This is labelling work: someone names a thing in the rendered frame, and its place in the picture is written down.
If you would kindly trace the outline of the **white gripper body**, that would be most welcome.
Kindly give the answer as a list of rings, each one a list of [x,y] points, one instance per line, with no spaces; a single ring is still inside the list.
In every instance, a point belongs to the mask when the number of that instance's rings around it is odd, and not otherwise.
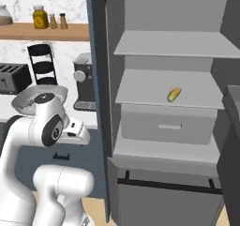
[[[86,127],[65,128],[58,142],[87,145],[89,144],[90,139],[91,136]]]

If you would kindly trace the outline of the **dark blue cabinet drawer front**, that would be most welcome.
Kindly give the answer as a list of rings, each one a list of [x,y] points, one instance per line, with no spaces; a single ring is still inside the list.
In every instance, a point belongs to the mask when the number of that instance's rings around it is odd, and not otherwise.
[[[53,159],[55,153],[62,156],[70,154],[70,160]],[[95,185],[90,196],[99,199],[105,198],[103,167],[92,144],[80,146],[58,143],[47,148],[25,145],[20,149],[17,157],[16,176],[25,186],[35,190],[33,174],[37,167],[43,164],[75,167],[91,172],[95,177]]]

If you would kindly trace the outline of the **grey coffee machine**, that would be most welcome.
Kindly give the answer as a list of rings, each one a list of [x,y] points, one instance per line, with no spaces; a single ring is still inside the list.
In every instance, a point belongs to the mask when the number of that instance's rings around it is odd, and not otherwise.
[[[80,53],[74,60],[73,77],[77,84],[78,98],[73,105],[76,111],[96,110],[91,53]]]

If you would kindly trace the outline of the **grey fridge drawer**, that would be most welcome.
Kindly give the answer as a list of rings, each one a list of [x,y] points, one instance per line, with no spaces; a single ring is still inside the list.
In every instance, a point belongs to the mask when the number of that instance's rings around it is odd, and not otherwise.
[[[123,105],[121,133],[132,140],[208,144],[217,114],[211,109]],[[182,129],[162,129],[159,124],[181,124]]]

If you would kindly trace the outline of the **dark grey fridge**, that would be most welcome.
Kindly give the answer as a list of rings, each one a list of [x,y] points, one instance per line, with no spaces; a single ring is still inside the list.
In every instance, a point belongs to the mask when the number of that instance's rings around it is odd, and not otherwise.
[[[223,97],[240,86],[240,58],[116,55],[125,30],[218,32],[240,50],[240,0],[87,0],[97,120],[108,159],[123,158],[166,172],[215,175],[230,120]],[[222,109],[208,144],[168,143],[122,137],[123,104],[116,97],[126,69],[210,72],[222,93]]]

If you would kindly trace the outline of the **grey fridge shelf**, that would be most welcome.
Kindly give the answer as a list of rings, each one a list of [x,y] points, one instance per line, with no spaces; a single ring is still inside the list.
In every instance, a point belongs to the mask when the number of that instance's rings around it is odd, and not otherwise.
[[[116,55],[239,59],[240,50],[218,32],[125,30]]]
[[[167,100],[174,88],[182,92]],[[126,69],[117,103],[186,108],[222,109],[222,93],[210,72]]]

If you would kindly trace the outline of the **dark grey toaster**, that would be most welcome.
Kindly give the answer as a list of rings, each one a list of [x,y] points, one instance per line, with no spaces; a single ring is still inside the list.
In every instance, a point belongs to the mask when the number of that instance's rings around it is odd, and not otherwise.
[[[31,83],[27,64],[0,63],[0,94],[18,95]]]

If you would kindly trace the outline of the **yellow bread roll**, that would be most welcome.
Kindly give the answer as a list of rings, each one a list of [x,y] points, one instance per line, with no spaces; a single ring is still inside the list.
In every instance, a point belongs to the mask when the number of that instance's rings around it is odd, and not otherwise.
[[[182,89],[181,88],[174,88],[167,96],[167,100],[169,102],[173,102],[177,99],[177,97],[181,94]]]

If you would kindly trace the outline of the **grey freezer drawer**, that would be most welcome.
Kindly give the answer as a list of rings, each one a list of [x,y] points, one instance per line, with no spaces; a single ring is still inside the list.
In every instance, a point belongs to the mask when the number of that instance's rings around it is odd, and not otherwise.
[[[208,187],[215,175],[166,172],[123,158],[108,159],[110,207],[118,226],[215,226],[223,196],[198,192],[118,185],[130,171],[130,179]]]

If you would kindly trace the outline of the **pepper shaker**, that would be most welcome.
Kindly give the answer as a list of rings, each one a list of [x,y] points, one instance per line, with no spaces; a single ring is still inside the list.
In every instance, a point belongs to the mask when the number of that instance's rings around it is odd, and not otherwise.
[[[60,28],[61,29],[68,29],[68,23],[66,20],[66,13],[60,13]]]

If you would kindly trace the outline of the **yellow jar with white lid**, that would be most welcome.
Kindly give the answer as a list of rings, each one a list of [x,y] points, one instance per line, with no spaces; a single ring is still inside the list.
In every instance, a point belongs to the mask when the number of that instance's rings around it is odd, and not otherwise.
[[[49,27],[48,15],[44,10],[44,6],[34,6],[33,20],[36,29],[46,29]]]

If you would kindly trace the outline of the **dark grey fridge door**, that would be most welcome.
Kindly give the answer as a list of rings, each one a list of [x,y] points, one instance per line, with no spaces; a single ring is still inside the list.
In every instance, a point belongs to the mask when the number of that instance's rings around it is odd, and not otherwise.
[[[230,226],[240,226],[240,86],[227,86],[223,104],[230,127],[217,163],[217,172]]]

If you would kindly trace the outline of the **wooden wall shelf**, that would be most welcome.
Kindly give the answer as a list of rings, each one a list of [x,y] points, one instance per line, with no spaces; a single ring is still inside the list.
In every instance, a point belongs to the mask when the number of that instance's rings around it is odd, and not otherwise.
[[[68,29],[36,29],[31,23],[0,25],[0,39],[88,41],[89,27],[86,23],[70,23]]]

